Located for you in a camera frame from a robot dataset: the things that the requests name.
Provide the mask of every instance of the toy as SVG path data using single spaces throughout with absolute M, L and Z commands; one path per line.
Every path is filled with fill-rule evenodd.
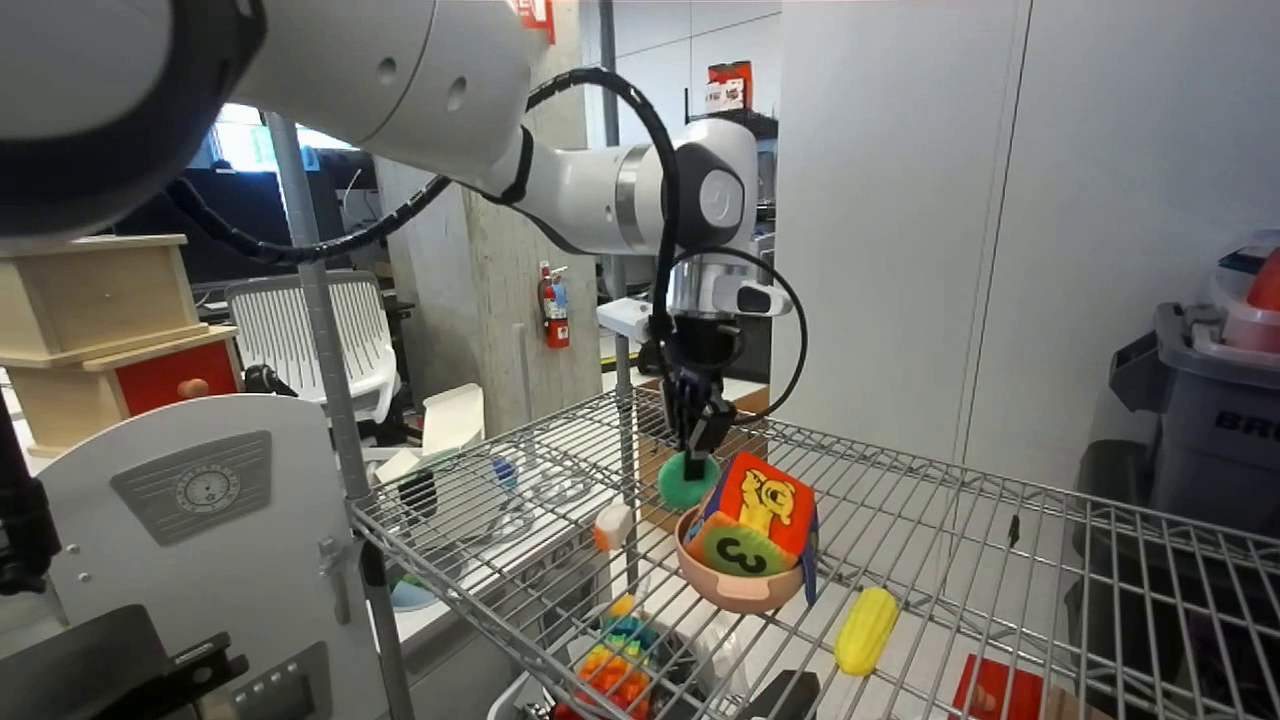
M 628 636 L 604 636 L 580 664 L 576 676 L 624 708 L 632 720 L 648 720 L 648 668 L 644 644 Z
M 776 576 L 800 564 L 812 532 L 816 492 L 740 452 L 696 524 L 688 524 L 684 548 L 728 576 Z
M 720 484 L 720 460 L 704 456 L 696 464 L 684 452 L 672 452 L 656 472 L 656 500 L 668 512 L 692 512 Z
M 848 676 L 872 676 L 884 656 L 884 644 L 896 628 L 896 596 L 888 588 L 864 588 L 836 636 L 836 664 Z
M 600 556 L 608 556 L 612 548 L 624 544 L 628 532 L 632 532 L 632 508 L 628 504 L 608 504 L 608 508 L 600 508 L 600 516 L 592 524 L 592 548 Z
M 608 608 L 604 608 L 604 616 L 632 616 L 636 612 L 636 596 L 628 592 L 628 596 L 616 596 Z
M 680 576 L 712 604 L 728 608 L 728 612 L 772 612 L 784 608 L 796 592 L 800 592 L 800 568 L 784 568 L 776 576 L 732 576 L 732 572 L 716 572 L 704 560 L 696 560 L 684 544 L 676 548 L 680 556 Z

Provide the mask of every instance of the red object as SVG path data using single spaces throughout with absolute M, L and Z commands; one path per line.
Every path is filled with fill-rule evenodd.
M 1040 720 L 1044 680 L 996 660 L 964 660 L 952 708 L 972 720 Z
M 1248 288 L 1248 304 L 1252 308 L 1268 308 L 1280 312 L 1280 252 L 1272 252 L 1264 260 L 1264 268 L 1256 272 L 1252 288 Z
M 584 720 L 584 716 L 576 708 L 568 708 L 568 704 L 556 704 L 552 720 Z
M 712 64 L 708 68 L 708 104 L 716 104 L 712 112 L 724 112 L 724 108 L 752 108 L 752 92 L 756 92 L 756 72 L 752 72 L 752 60 L 736 60 L 736 64 Z
M 116 368 L 116 384 L 128 416 L 140 416 L 176 400 L 224 396 L 240 388 L 236 360 L 224 340 Z
M 552 264 L 540 268 L 536 276 L 536 300 L 544 312 L 544 344 L 548 348 L 568 348 L 568 292 L 564 292 L 564 272 L 552 272 Z
M 648 672 L 644 672 L 644 648 L 636 640 L 612 648 L 608 640 L 596 644 L 576 676 L 592 684 L 600 696 L 608 696 L 616 708 L 624 708 L 632 720 L 648 720 Z
M 816 492 L 752 452 L 732 456 L 704 512 L 708 528 L 752 528 L 760 540 L 788 556 L 788 568 L 808 548 L 812 516 Z
M 508 0 L 524 28 L 556 44 L 556 0 Z

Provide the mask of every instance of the machine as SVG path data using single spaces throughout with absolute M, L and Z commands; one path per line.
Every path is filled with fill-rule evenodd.
M 504 0 L 40 0 L 0 8 L 0 48 L 8 56 L 0 64 L 0 92 L 8 96 L 0 112 L 0 244 L 80 236 L 132 212 L 188 164 L 220 104 L 244 100 L 368 152 L 452 176 L 532 216 L 568 252 L 664 256 L 660 288 L 668 292 L 656 300 L 660 308 L 668 304 L 672 324 L 656 328 L 652 360 L 668 384 L 684 388 L 668 396 L 684 396 L 684 408 L 672 412 L 684 416 L 680 428 L 688 436 L 716 436 L 696 428 L 696 416 L 716 416 L 720 432 L 728 432 L 724 400 L 716 400 L 716 356 L 732 352 L 724 316 L 776 316 L 788 308 L 748 264 L 724 256 L 676 264 L 664 244 L 664 236 L 680 236 L 684 252 L 752 244 L 752 132 L 728 120 L 692 124 L 676 164 L 668 164 L 680 176 L 680 196 L 668 196 L 676 180 L 664 172 L 668 156 L 660 148 L 564 152 L 540 144 L 520 124 L 536 36 L 516 24 Z M 136 424 L 128 440 L 148 444 L 144 432 L 168 436 L 164 424 Z M 108 456 L 72 456 L 52 488 L 108 468 Z M 56 548 L 52 528 L 40 524 L 44 492 L 8 464 L 0 480 L 0 584 L 4 592 L 40 588 Z M 132 520 L 124 508 L 128 500 L 112 504 L 120 512 L 116 524 L 132 528 L 148 500 L 132 508 Z M 336 496 L 316 508 L 324 528 L 336 508 Z M 64 540 L 100 524 L 60 504 L 52 516 L 72 520 Z M 152 556 L 156 568 L 176 564 L 184 544 L 188 536 L 156 544 L 168 552 Z M 308 536 L 296 552 L 316 560 L 324 540 Z M 344 608 L 344 584 L 356 580 L 344 576 L 352 560 L 344 556 L 340 564 L 336 580 L 328 580 L 332 600 L 316 600 L 336 620 L 360 612 Z M 64 572 L 68 564 L 56 568 L 60 584 L 80 584 L 88 568 Z M 160 632 L 200 640 L 192 636 L 196 628 L 172 616 L 160 616 Z
M 136 416 L 48 464 L 40 480 L 64 540 L 48 580 L 64 620 L 144 604 L 164 652 L 224 632 L 248 660 L 220 696 L 240 720 L 372 716 L 380 676 L 352 564 L 360 544 L 336 464 L 316 452 L 324 436 L 316 404 L 220 396 Z M 44 680 L 36 704 L 12 680 L 20 668 L 0 660 L 4 696 L 28 696 L 20 716 L 76 716 L 56 712 L 80 692 L 76 676 Z

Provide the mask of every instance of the orange bowl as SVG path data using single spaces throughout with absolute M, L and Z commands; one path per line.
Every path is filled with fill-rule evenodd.
M 712 604 L 728 612 L 772 612 L 784 608 L 800 592 L 800 568 L 776 576 L 724 576 L 684 548 L 684 528 L 696 512 L 684 512 L 676 524 L 680 576 Z

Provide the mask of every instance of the metal wire rack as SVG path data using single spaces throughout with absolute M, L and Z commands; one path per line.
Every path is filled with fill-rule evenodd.
M 648 520 L 616 552 L 564 552 L 668 452 L 656 416 L 644 396 L 580 404 L 376 492 L 356 528 L 580 716 L 744 716 L 780 672 L 812 672 L 812 716 L 1280 716 L 1276 540 L 812 428 L 740 428 L 724 456 L 760 452 L 820 492 L 816 604 L 724 612 Z M 900 624 L 872 676 L 844 676 L 832 640 L 868 584 Z M 624 592 L 656 632 L 632 708 L 576 672 Z

